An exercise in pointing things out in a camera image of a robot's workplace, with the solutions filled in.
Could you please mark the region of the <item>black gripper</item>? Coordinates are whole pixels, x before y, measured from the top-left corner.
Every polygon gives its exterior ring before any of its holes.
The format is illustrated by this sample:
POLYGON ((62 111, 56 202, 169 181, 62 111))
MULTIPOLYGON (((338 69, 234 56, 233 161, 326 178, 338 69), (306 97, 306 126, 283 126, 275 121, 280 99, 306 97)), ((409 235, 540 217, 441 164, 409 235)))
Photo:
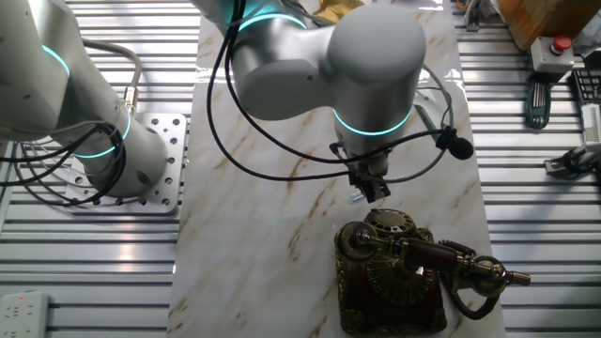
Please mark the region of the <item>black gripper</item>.
MULTIPOLYGON (((348 166, 349 183, 359 188, 364 182, 375 182, 376 178, 382 179, 387 173, 389 163, 387 159, 364 159, 354 161, 348 166)), ((365 198, 369 204, 391 195, 386 183, 370 183, 365 191, 365 198)), ((352 202, 359 202, 364 198, 361 190, 351 194, 352 202)))

